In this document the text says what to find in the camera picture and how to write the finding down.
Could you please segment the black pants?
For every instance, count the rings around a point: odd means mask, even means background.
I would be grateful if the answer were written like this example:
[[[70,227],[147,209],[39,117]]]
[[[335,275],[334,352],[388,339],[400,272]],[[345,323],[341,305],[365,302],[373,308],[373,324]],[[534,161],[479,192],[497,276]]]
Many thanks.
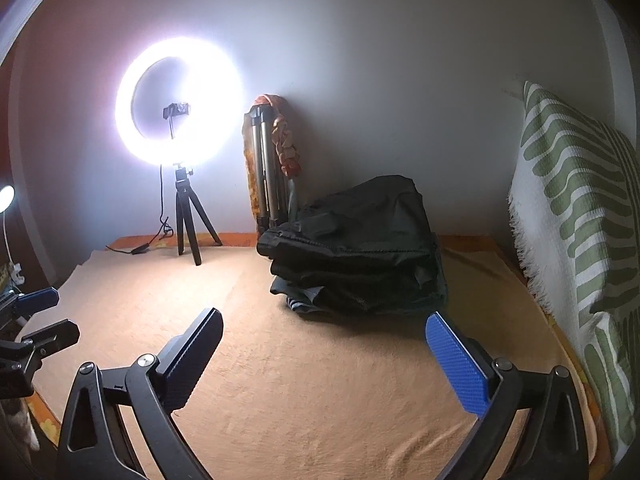
[[[448,300],[423,197],[399,174],[315,200],[256,249],[271,262],[270,292],[298,314],[416,315]]]

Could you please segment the small white desk lamp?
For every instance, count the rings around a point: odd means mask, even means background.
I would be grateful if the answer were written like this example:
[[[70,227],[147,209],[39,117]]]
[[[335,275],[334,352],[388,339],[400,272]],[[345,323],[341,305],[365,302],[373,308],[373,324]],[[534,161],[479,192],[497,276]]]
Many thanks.
[[[20,288],[25,283],[25,278],[22,275],[22,267],[19,263],[16,263],[13,259],[11,247],[8,237],[8,229],[6,228],[6,211],[10,208],[14,201],[15,190],[12,185],[5,185],[0,191],[0,214],[2,220],[2,236],[4,248],[6,248],[6,255],[8,256],[9,267],[9,281],[14,287]]]

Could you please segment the black tripod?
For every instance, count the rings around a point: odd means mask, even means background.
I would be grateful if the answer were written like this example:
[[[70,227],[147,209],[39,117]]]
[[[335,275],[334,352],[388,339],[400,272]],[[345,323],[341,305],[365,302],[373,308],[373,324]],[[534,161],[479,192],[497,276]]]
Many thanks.
[[[186,167],[178,165],[175,169],[175,210],[176,210],[176,237],[178,255],[184,254],[186,248],[185,238],[188,239],[191,249],[192,258],[196,266],[202,264],[202,256],[200,246],[198,246],[198,236],[195,231],[195,223],[192,209],[195,209],[198,218],[202,220],[210,237],[214,241],[215,246],[222,246],[222,240],[214,228],[213,223],[209,220],[206,211],[198,198],[198,194],[194,192],[190,181],[190,171]]]

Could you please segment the silver folded tripod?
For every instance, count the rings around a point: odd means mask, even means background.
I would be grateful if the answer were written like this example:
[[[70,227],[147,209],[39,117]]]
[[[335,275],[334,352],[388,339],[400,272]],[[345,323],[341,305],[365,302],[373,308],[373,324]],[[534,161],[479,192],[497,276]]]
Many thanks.
[[[295,182],[280,161],[277,137],[285,122],[277,107],[266,100],[254,104],[244,115],[243,150],[250,208],[259,235],[290,221],[297,212]]]

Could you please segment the black phone holder clip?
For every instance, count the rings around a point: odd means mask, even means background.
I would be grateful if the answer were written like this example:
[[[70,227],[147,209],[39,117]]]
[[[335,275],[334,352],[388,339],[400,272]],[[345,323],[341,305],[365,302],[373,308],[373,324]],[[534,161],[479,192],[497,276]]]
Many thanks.
[[[190,113],[190,105],[188,103],[173,102],[163,108],[163,118],[169,120]]]

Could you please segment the green white patterned pillow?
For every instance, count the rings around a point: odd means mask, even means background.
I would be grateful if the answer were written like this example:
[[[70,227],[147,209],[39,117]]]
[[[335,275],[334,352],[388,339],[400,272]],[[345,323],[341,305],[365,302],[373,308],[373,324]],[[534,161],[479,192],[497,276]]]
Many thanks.
[[[518,260],[576,352],[621,460],[639,433],[636,150],[540,84],[524,84],[523,103],[509,193]]]

